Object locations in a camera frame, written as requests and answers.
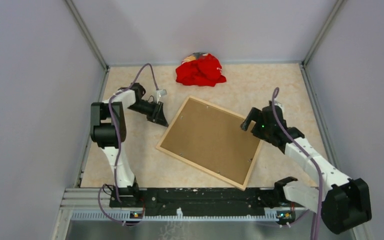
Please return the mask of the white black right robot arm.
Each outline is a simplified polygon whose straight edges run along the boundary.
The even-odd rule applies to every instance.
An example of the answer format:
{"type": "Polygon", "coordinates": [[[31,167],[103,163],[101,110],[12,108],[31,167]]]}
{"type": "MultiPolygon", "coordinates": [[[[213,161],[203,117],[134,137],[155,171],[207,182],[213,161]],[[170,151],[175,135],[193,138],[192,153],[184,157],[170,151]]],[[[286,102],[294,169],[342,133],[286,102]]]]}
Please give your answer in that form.
{"type": "Polygon", "coordinates": [[[316,220],[337,235],[372,219],[368,184],[338,170],[298,128],[288,127],[279,105],[252,107],[241,130],[247,131],[251,122],[255,122],[250,131],[254,137],[278,148],[317,183],[317,187],[310,187],[292,176],[278,180],[273,192],[277,205],[297,203],[315,213],[316,220]]]}

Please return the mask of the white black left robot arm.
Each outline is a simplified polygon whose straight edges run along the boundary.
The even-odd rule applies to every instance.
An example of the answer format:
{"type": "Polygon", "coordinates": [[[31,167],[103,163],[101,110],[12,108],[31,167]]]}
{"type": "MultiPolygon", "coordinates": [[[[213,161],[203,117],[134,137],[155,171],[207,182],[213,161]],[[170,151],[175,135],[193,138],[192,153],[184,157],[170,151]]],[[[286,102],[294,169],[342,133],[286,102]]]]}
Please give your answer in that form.
{"type": "Polygon", "coordinates": [[[156,90],[153,100],[143,99],[146,90],[134,83],[122,87],[109,99],[94,102],[90,106],[90,138],[105,154],[111,166],[114,185],[113,198],[134,207],[140,202],[139,186],[131,170],[124,142],[127,138],[125,110],[132,110],[146,116],[147,121],[168,127],[161,97],[166,89],[156,90]]]}

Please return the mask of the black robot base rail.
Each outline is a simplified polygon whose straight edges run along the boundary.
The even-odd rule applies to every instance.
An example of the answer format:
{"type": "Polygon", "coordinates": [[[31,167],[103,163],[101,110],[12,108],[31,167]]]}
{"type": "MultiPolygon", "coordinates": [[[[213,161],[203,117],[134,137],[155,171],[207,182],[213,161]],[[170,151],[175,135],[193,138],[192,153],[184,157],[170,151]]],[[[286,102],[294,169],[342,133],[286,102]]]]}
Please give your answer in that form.
{"type": "Polygon", "coordinates": [[[186,217],[263,216],[269,210],[295,210],[297,203],[281,201],[273,188],[123,188],[112,190],[111,208],[139,208],[147,217],[174,216],[180,209],[186,217]]]}

